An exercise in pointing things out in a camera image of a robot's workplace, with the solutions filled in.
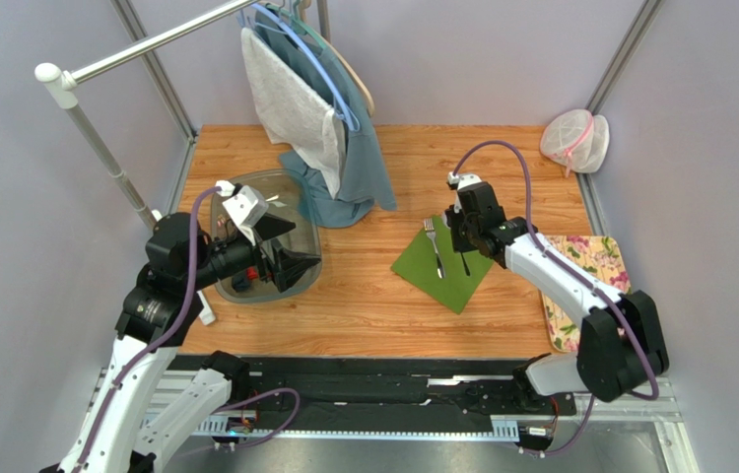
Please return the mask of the green paper napkin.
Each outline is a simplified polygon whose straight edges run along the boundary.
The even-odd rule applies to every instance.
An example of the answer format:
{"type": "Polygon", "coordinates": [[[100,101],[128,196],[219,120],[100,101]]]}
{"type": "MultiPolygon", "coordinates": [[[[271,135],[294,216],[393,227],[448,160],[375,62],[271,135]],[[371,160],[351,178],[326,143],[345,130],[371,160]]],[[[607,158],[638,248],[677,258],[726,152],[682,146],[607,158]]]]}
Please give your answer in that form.
{"type": "Polygon", "coordinates": [[[437,231],[437,244],[444,263],[446,277],[437,276],[433,248],[424,229],[419,230],[410,244],[393,262],[391,270],[425,294],[460,314],[475,294],[494,262],[477,250],[465,253],[471,269],[471,277],[465,275],[460,253],[451,245],[449,228],[442,217],[432,216],[437,231]]]}

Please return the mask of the silver spoon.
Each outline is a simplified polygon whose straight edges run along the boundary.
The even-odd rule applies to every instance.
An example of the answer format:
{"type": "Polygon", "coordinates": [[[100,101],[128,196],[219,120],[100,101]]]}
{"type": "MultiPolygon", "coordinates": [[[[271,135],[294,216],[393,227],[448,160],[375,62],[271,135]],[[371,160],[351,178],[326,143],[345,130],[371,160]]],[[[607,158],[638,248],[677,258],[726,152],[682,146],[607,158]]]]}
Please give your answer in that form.
{"type": "Polygon", "coordinates": [[[468,261],[467,261],[467,259],[465,257],[465,253],[462,253],[461,252],[460,253],[460,258],[461,258],[461,261],[462,261],[462,265],[463,265],[463,269],[464,269],[465,275],[467,277],[471,277],[472,273],[471,273],[471,269],[470,269],[470,266],[468,264],[468,261]]]}

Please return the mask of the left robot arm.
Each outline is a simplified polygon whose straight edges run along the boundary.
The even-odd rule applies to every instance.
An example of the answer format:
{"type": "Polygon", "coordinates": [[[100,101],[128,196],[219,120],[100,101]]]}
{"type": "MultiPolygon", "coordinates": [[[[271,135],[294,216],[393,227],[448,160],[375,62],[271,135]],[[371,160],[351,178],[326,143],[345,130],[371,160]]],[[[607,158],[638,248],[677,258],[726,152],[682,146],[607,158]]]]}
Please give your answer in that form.
{"type": "Polygon", "coordinates": [[[212,238],[196,217],[159,220],[146,243],[147,264],[125,297],[97,400],[80,433],[51,472],[161,472],[196,428],[226,404],[250,400],[250,365],[222,351],[202,363],[190,383],[151,422],[156,388],[201,312],[198,291],[254,268],[285,293],[321,262],[293,251],[281,235],[295,223],[265,214],[252,238],[212,238]]]}

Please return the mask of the silver fork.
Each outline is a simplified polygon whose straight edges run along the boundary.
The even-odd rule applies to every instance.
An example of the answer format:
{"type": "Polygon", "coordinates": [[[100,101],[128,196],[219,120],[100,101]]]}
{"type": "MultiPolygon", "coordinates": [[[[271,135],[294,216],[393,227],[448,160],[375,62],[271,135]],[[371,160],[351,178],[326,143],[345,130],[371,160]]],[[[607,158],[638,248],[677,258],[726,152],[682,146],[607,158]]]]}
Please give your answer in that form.
{"type": "Polygon", "coordinates": [[[426,218],[423,221],[423,228],[424,228],[425,235],[427,239],[429,240],[429,242],[431,243],[432,248],[433,248],[433,252],[435,255],[435,259],[436,259],[437,276],[440,279],[444,279],[446,277],[446,272],[445,272],[444,263],[441,257],[441,253],[440,253],[440,250],[437,244],[437,231],[436,231],[436,227],[434,224],[434,218],[433,217],[426,218]]]}

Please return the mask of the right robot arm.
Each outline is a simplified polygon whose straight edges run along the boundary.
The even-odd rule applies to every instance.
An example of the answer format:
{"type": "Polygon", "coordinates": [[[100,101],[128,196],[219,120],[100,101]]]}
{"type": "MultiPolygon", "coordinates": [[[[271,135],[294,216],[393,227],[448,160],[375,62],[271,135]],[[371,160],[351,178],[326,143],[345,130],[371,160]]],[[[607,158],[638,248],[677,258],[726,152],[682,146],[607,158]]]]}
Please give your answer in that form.
{"type": "Polygon", "coordinates": [[[568,260],[527,220],[507,219],[493,187],[474,174],[451,179],[456,199],[444,213],[452,247],[476,250],[522,277],[580,330],[576,351],[541,355],[513,373],[529,402],[585,392],[604,402],[625,394],[654,400],[669,358],[654,300],[627,294],[568,260]]]}

